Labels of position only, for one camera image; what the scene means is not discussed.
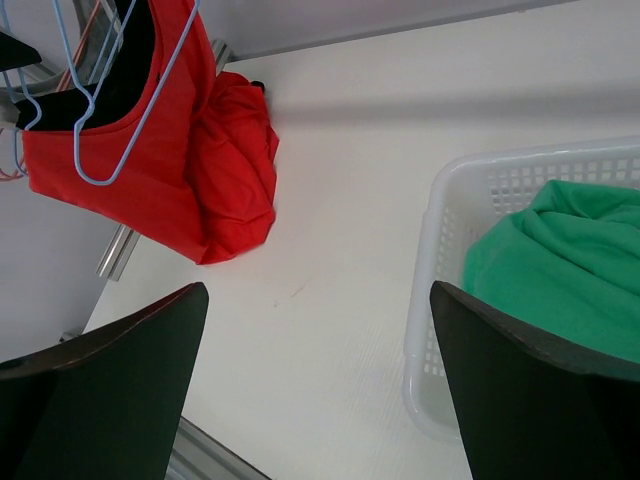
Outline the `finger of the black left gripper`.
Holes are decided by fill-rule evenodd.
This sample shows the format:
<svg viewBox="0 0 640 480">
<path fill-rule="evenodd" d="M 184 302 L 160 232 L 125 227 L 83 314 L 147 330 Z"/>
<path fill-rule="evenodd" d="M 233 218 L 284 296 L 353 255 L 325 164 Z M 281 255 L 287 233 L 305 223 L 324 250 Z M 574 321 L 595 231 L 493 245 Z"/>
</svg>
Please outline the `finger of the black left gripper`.
<svg viewBox="0 0 640 480">
<path fill-rule="evenodd" d="M 0 70 L 14 70 L 41 61 L 42 57 L 35 48 L 10 34 L 0 32 Z"/>
</svg>

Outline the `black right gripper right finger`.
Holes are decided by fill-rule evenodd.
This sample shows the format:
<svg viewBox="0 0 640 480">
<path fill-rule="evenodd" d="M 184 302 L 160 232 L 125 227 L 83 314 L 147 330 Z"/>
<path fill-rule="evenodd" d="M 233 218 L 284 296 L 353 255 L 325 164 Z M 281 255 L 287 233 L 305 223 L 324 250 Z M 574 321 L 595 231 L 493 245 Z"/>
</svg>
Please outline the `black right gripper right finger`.
<svg viewBox="0 0 640 480">
<path fill-rule="evenodd" d="M 442 281 L 430 306 L 475 479 L 636 479 L 639 366 Z"/>
</svg>

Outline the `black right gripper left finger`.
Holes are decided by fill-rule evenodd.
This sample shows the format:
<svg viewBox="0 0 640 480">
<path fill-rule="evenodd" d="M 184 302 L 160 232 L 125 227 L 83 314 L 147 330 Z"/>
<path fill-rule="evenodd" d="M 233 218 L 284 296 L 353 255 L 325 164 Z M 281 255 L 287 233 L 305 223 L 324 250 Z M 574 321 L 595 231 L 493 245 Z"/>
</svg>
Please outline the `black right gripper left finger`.
<svg viewBox="0 0 640 480">
<path fill-rule="evenodd" d="M 162 479 L 201 337 L 203 283 L 1 365 L 4 479 Z"/>
</svg>

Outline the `green tank top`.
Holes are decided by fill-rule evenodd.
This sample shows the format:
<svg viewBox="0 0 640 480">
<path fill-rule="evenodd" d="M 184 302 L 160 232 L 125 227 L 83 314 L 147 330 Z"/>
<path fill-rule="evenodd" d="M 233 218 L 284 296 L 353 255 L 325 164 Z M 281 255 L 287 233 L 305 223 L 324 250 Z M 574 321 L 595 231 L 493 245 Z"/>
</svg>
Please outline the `green tank top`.
<svg viewBox="0 0 640 480">
<path fill-rule="evenodd" d="M 552 180 L 468 250 L 462 289 L 575 344 L 639 360 L 639 192 Z"/>
</svg>

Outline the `red tank top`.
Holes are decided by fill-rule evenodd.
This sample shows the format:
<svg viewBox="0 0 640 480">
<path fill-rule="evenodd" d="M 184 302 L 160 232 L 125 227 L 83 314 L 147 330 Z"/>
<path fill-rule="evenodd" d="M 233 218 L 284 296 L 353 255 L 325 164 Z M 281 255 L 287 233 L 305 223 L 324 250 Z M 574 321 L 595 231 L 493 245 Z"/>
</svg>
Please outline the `red tank top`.
<svg viewBox="0 0 640 480">
<path fill-rule="evenodd" d="M 70 132 L 33 132 L 35 102 L 18 103 L 30 188 L 125 224 L 198 264 L 261 245 L 275 221 L 278 139 L 258 83 L 218 72 L 189 1 L 149 1 L 156 56 L 133 111 L 83 129 L 102 85 Z"/>
</svg>

